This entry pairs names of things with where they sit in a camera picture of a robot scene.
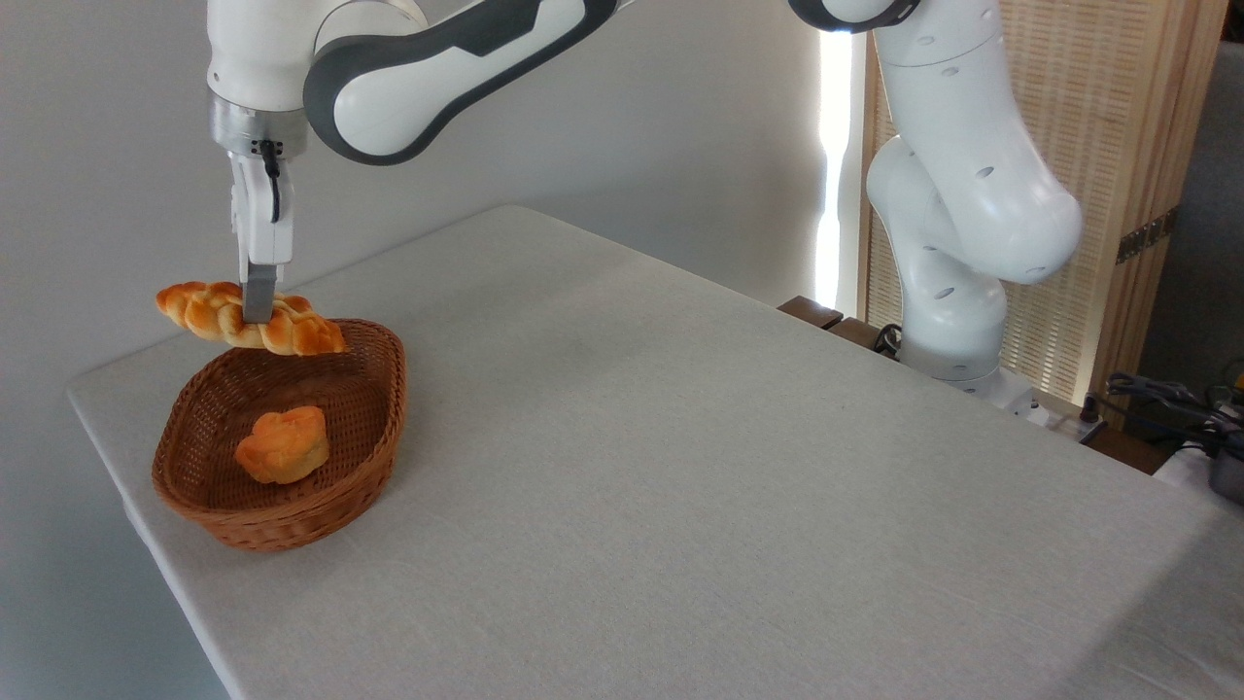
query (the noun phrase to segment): bread roll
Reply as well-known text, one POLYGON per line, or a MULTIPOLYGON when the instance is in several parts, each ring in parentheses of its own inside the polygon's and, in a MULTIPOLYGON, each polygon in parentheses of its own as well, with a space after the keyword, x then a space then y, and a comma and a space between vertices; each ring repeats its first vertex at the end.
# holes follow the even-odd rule
POLYGON ((346 352, 337 323, 316 313, 302 296, 276 293, 272 318, 266 323, 243 321, 241 287, 231 281, 174 283, 156 295, 156 305, 173 322, 204 339, 262 347, 277 356, 346 352))
POLYGON ((260 484, 294 484, 328 461, 323 412, 302 407, 264 414, 234 453, 238 464, 260 484))

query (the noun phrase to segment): woven basket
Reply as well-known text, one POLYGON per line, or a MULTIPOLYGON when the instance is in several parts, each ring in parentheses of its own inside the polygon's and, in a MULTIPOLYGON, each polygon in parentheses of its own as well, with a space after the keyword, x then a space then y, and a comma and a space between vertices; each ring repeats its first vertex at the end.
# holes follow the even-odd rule
POLYGON ((336 322, 347 353, 234 348, 185 385, 152 465, 170 509, 230 547, 276 552, 332 535, 376 501, 406 421, 406 353, 384 326, 336 322), (323 412, 328 461, 290 485, 251 479, 234 460, 238 444, 261 415, 307 405, 323 412))

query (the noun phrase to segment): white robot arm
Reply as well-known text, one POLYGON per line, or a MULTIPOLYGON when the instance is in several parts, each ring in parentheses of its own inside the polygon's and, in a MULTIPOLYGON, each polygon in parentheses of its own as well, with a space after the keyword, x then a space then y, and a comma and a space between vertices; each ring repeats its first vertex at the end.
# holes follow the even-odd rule
MULTIPOLYGON (((428 26, 411 0, 209 0, 213 134, 234 163, 248 321, 291 257, 287 159, 306 124, 368 164, 420 153, 462 109, 581 41, 633 0, 479 0, 428 26)), ((1026 413, 999 371, 1006 296, 1070 259, 1080 206, 1011 94, 998 0, 787 0, 826 31, 876 31, 899 137, 868 173, 903 282, 899 359, 1026 413)))

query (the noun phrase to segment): braided bread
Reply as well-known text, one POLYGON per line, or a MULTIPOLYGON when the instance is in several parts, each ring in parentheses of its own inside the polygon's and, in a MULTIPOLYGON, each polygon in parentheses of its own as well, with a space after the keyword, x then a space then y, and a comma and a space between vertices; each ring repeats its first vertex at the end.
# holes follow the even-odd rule
POLYGON ((231 281, 174 283, 156 295, 156 305, 173 322, 204 339, 267 348, 277 356, 346 352, 337 323, 311 310, 311 302, 302 296, 274 296, 272 318, 266 323, 243 321, 241 287, 231 281))

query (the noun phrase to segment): table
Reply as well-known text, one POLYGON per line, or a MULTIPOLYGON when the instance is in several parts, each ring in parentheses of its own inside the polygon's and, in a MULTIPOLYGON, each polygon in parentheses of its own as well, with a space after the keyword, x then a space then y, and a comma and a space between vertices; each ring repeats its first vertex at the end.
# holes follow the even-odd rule
POLYGON ((299 291, 409 364, 393 480, 321 542, 152 491, 221 347, 70 390, 235 698, 1244 694, 1244 518, 775 308, 518 206, 299 291))

